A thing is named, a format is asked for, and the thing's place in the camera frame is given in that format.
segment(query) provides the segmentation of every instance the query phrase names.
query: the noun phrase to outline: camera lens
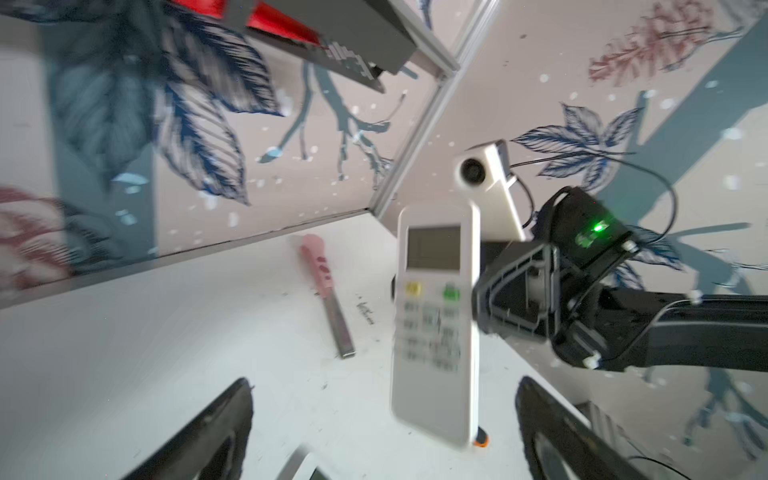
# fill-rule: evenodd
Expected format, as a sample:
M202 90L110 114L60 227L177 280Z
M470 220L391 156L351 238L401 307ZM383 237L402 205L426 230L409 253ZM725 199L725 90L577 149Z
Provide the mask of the camera lens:
M485 180L485 167L475 158L464 160L460 171L464 181L470 185L479 185Z

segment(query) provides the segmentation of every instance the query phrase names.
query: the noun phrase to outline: pink handle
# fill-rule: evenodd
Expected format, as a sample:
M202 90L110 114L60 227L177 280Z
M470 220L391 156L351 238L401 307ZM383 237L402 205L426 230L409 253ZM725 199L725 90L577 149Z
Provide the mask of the pink handle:
M322 298L326 298L333 288L333 278L331 278L331 270L328 268L326 245L323 239L317 235L304 235L304 240L301 242L301 253L310 263L317 292Z

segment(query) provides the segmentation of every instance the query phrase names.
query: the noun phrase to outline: wall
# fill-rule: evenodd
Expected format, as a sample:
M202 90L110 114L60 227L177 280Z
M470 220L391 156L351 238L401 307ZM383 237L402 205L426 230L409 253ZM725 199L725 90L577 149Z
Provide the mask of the wall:
M471 4L419 12L450 45ZM407 64L380 94L154 0L0 13L6 295L365 208L435 88Z
M621 152L673 181L667 241L610 280L634 288L768 293L768 16L764 0L502 2L478 57L386 212L449 197L452 158L504 138L541 206L581 185L645 235L670 199ZM562 152L577 157L547 162ZM513 188L522 217L525 195ZM592 399L654 456L691 478L733 478L764 454L768 376L682 366L588 372L511 340L571 401Z

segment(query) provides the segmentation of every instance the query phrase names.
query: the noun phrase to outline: white cable clip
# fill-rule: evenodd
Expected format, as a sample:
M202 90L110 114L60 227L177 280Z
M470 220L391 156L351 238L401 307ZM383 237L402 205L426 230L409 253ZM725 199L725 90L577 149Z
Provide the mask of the white cable clip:
M701 305L702 295L703 294L701 293L701 290L691 290L690 292L685 294L685 296L690 301L691 305Z
M597 367L600 366L600 361L603 359L603 356L598 352L597 350L594 350L592 352L591 356L588 356L582 362L584 363L584 367L595 370Z

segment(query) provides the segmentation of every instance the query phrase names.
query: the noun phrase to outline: white table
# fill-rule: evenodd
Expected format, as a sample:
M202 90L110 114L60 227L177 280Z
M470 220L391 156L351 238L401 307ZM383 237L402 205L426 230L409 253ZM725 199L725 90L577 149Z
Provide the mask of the white table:
M298 253L307 232L326 241L352 359ZM365 214L0 310L0 478L121 478L241 376L247 480L274 479L301 443L350 479L530 478L515 393L525 375L554 389L497 337L480 341L487 449L390 413L395 271L396 239Z

